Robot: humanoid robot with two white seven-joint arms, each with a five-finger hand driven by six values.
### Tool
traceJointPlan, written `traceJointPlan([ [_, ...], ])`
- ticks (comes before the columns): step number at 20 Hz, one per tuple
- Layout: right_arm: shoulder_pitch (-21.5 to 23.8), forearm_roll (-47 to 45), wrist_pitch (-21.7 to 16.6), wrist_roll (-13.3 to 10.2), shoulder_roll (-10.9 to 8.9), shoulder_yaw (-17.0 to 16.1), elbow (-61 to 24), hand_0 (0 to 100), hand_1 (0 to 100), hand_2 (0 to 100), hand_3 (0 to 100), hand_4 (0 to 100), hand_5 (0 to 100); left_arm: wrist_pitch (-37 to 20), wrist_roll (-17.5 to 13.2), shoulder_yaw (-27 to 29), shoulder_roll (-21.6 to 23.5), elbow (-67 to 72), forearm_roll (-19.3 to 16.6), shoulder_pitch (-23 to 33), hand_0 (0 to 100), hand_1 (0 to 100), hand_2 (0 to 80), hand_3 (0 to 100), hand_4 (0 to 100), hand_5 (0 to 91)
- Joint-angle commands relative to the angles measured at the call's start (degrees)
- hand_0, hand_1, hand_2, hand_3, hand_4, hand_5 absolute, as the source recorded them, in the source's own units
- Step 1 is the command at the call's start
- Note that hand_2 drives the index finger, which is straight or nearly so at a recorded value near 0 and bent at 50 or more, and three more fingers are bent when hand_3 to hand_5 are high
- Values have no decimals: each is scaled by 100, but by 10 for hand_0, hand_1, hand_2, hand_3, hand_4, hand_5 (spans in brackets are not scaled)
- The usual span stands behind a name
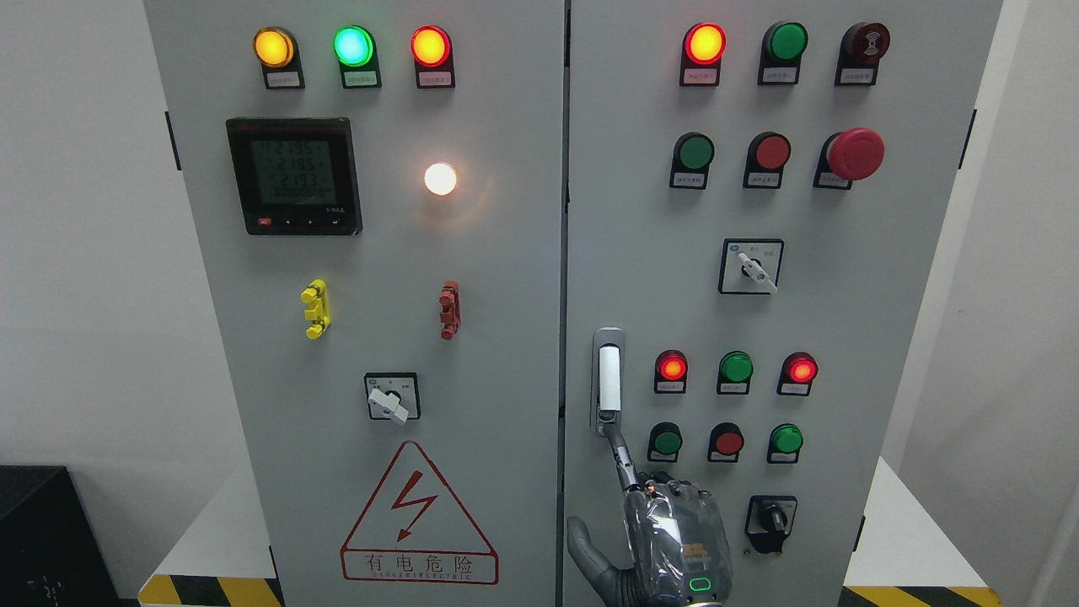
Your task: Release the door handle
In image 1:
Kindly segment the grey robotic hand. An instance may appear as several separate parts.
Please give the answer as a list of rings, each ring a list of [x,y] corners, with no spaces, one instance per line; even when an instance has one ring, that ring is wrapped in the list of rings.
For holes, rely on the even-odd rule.
[[[730,550],[718,500],[693,481],[639,472],[615,422],[598,420],[615,461],[632,568],[618,568],[581,518],[566,519],[566,548],[605,606],[721,606],[733,590]]]

